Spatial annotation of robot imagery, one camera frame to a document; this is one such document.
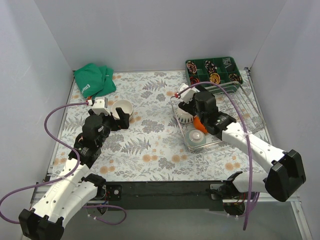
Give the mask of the white plain bowl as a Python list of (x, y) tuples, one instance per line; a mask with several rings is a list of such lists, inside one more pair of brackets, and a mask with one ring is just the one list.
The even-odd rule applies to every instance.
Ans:
[(119, 116), (117, 114), (116, 108), (122, 108), (122, 110), (125, 112), (126, 109), (134, 109), (133, 105), (130, 101), (128, 100), (118, 100), (116, 101), (112, 107), (111, 107), (111, 112), (112, 115), (115, 119), (119, 119)]

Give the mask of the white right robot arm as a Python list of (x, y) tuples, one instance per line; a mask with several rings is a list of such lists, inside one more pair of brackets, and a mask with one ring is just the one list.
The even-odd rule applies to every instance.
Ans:
[(215, 194), (237, 199), (243, 193), (268, 193), (285, 202), (306, 182), (303, 160), (297, 151), (284, 151), (249, 133), (235, 118), (219, 110), (212, 93), (188, 89), (175, 96), (181, 99), (179, 108), (198, 117), (209, 134), (237, 147), (250, 162), (263, 168), (259, 174), (237, 171), (214, 190)]

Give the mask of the pale green ribbed bowl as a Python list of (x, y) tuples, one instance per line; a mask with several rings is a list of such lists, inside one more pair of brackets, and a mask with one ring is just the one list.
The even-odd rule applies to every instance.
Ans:
[(206, 144), (205, 134), (198, 129), (191, 129), (185, 135), (186, 145), (190, 151), (196, 150)]

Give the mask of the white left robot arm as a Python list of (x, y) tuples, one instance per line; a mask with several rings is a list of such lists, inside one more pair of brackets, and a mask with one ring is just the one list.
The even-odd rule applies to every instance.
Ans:
[(31, 209), (18, 216), (22, 233), (31, 240), (59, 240), (70, 219), (91, 199), (101, 200), (107, 181), (90, 173), (110, 132), (129, 128), (130, 115), (120, 107), (115, 119), (105, 111), (89, 110), (82, 132), (76, 137), (69, 158), (55, 180)]

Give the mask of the white bowl blue leaf pattern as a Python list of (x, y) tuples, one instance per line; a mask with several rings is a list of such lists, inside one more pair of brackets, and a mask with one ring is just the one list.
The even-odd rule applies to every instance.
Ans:
[(193, 122), (194, 117), (190, 113), (182, 110), (179, 107), (175, 109), (175, 114), (176, 114), (177, 120), (181, 124), (189, 124)]

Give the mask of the orange bowl black inside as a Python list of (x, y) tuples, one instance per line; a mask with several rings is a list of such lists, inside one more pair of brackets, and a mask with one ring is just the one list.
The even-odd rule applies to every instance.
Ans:
[(205, 126), (201, 123), (201, 121), (200, 121), (200, 119), (199, 119), (198, 116), (195, 116), (195, 117), (193, 118), (193, 125), (194, 125), (194, 127), (195, 127), (197, 130), (203, 132), (204, 134), (207, 134), (207, 133), (208, 133), (207, 129), (206, 129)]

